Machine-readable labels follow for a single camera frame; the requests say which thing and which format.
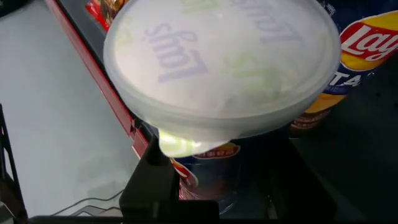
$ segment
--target black frame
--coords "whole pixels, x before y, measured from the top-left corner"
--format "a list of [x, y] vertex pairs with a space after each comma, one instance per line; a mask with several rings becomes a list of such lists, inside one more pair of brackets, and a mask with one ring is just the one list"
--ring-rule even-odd
[[[11, 174], [7, 172], [6, 155], [7, 152], [11, 165]], [[17, 170], [12, 156], [11, 144], [8, 136], [6, 121], [0, 104], [0, 201], [2, 201], [15, 221], [27, 223], [27, 212], [24, 199], [22, 198], [21, 187]]]

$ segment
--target red logo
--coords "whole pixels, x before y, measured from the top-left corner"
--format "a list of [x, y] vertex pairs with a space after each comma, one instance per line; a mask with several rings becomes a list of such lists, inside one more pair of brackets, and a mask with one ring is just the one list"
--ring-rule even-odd
[[198, 187], [199, 180], [198, 177], [195, 176], [195, 174], [193, 174], [190, 170], [188, 170], [181, 163], [177, 162], [175, 159], [170, 158], [170, 160], [172, 161], [174, 169], [180, 175], [181, 181], [185, 184], [186, 187], [191, 189]]
[[372, 16], [349, 25], [340, 35], [341, 63], [350, 70], [374, 69], [398, 47], [398, 11]]
[[240, 146], [229, 142], [208, 152], [194, 155], [194, 157], [197, 159], [224, 159], [235, 156], [240, 150]]

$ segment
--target translucent plastic lid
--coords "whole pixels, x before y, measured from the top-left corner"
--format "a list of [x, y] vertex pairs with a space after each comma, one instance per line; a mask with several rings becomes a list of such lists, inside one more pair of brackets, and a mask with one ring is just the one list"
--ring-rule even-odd
[[130, 1], [104, 47], [128, 107], [194, 141], [282, 126], [310, 106], [339, 59], [336, 27], [315, 0]]

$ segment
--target lay's chip can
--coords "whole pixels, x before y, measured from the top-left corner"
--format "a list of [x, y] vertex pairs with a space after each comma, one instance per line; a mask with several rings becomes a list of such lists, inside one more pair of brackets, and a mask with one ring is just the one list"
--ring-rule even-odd
[[362, 79], [398, 48], [397, 0], [318, 0], [334, 20], [341, 39], [340, 67], [325, 91], [290, 125], [291, 137], [316, 128]]
[[234, 205], [242, 163], [241, 146], [229, 142], [203, 154], [171, 158], [182, 199], [215, 200], [220, 213]]

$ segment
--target cable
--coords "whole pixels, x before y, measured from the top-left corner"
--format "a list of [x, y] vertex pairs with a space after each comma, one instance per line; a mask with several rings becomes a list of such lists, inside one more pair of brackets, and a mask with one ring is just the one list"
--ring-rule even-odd
[[62, 209], [62, 210], [59, 211], [59, 212], [55, 212], [55, 213], [52, 214], [51, 216], [58, 215], [59, 213], [62, 213], [62, 212], [64, 212], [64, 211], [68, 210], [69, 208], [72, 208], [72, 207], [74, 207], [74, 206], [76, 206], [76, 205], [78, 205], [78, 204], [80, 204], [80, 203], [82, 203], [82, 202], [88, 201], [88, 200], [99, 200], [99, 201], [102, 201], [102, 202], [110, 201], [110, 200], [116, 198], [116, 197], [117, 197], [119, 194], [121, 194], [122, 192], [123, 192], [123, 190], [121, 190], [119, 193], [117, 193], [116, 195], [114, 195], [114, 196], [112, 196], [112, 197], [110, 197], [110, 198], [108, 198], [108, 199], [102, 199], [102, 198], [85, 198], [85, 199], [82, 199], [82, 200], [80, 200], [80, 201], [74, 203], [73, 205], [71, 205], [71, 206], [69, 206], [69, 207], [67, 207], [67, 208]]

